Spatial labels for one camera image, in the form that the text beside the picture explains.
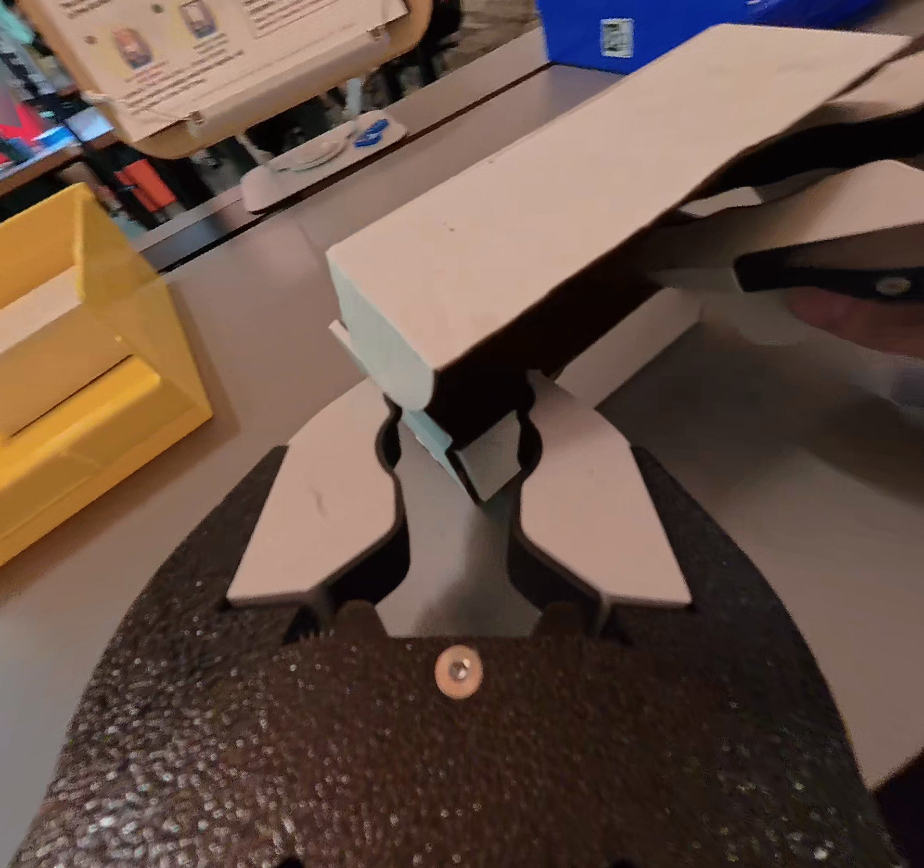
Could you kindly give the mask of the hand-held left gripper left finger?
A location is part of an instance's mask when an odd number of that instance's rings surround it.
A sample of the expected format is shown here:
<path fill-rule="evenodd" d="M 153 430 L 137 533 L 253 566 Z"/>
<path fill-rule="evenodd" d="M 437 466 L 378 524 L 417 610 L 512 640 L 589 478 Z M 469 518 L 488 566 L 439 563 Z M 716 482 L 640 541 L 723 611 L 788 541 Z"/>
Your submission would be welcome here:
<path fill-rule="evenodd" d="M 228 587 L 230 606 L 374 605 L 397 588 L 410 568 L 399 419 L 366 379 L 290 439 Z"/>

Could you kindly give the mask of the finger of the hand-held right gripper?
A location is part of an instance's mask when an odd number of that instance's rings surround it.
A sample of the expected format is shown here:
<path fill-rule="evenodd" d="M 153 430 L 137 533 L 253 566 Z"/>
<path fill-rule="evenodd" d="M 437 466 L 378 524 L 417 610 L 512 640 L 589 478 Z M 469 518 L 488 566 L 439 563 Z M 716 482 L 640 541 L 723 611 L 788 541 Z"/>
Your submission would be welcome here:
<path fill-rule="evenodd" d="M 716 193 L 763 188 L 923 152 L 923 53 L 909 53 L 830 99 L 714 179 Z"/>
<path fill-rule="evenodd" d="M 653 278 L 737 286 L 733 262 L 795 247 L 796 263 L 923 268 L 923 173 L 896 160 L 853 168 L 801 192 L 653 232 Z"/>

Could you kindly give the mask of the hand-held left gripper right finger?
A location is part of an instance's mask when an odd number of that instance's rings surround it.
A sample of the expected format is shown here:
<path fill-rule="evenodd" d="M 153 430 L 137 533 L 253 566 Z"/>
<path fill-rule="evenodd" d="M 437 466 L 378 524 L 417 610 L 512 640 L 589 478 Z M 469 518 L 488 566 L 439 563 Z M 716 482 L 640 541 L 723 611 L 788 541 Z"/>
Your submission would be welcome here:
<path fill-rule="evenodd" d="M 538 373 L 527 430 L 539 452 L 519 491 L 508 574 L 535 608 L 570 602 L 687 608 L 692 595 L 629 441 Z"/>

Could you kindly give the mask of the yellow plastic bin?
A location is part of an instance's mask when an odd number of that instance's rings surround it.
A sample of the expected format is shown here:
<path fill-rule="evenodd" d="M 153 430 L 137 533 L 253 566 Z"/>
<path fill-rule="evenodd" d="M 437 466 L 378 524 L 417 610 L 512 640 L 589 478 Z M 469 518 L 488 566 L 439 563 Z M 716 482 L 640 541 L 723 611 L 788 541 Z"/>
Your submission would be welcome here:
<path fill-rule="evenodd" d="M 1 314 L 75 265 L 93 314 L 131 356 L 19 434 L 1 435 L 1 564 L 214 415 L 165 280 L 85 184 L 2 223 Z"/>

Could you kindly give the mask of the person's right hand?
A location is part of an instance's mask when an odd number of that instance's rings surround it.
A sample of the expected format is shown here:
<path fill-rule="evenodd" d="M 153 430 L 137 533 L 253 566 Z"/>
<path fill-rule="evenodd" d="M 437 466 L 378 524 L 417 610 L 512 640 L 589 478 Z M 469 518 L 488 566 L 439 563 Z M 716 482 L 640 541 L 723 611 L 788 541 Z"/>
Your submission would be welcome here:
<path fill-rule="evenodd" d="M 923 360 L 923 304 L 856 299 L 795 288 L 785 306 L 804 324 L 866 350 Z"/>

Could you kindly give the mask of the white round disc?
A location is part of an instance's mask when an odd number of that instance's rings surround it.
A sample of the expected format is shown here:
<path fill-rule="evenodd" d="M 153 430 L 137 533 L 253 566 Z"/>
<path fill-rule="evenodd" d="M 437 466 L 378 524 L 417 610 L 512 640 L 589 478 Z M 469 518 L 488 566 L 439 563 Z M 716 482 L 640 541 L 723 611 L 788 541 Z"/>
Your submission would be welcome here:
<path fill-rule="evenodd" d="M 350 130 L 321 136 L 272 158 L 266 166 L 275 172 L 304 172 L 317 169 L 340 157 L 352 140 Z"/>

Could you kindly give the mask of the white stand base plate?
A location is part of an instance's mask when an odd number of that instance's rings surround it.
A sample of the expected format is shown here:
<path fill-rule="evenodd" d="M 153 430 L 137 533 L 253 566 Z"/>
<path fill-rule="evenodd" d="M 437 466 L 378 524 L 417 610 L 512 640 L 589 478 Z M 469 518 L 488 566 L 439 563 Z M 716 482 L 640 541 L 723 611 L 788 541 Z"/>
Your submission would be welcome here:
<path fill-rule="evenodd" d="M 371 148 L 358 149 L 353 143 L 366 127 L 381 117 L 390 120 L 390 126 L 385 130 L 382 141 Z M 359 117 L 348 120 L 328 130 L 321 136 L 333 135 L 336 132 L 350 130 L 352 140 L 343 154 L 317 169 L 304 172 L 275 172 L 266 166 L 266 162 L 245 174 L 239 184 L 241 200 L 249 214 L 259 214 L 283 203 L 296 194 L 318 185 L 321 181 L 333 176 L 343 174 L 348 169 L 365 165 L 374 161 L 386 150 L 393 149 L 408 136 L 408 128 L 400 123 L 387 111 L 370 111 Z"/>

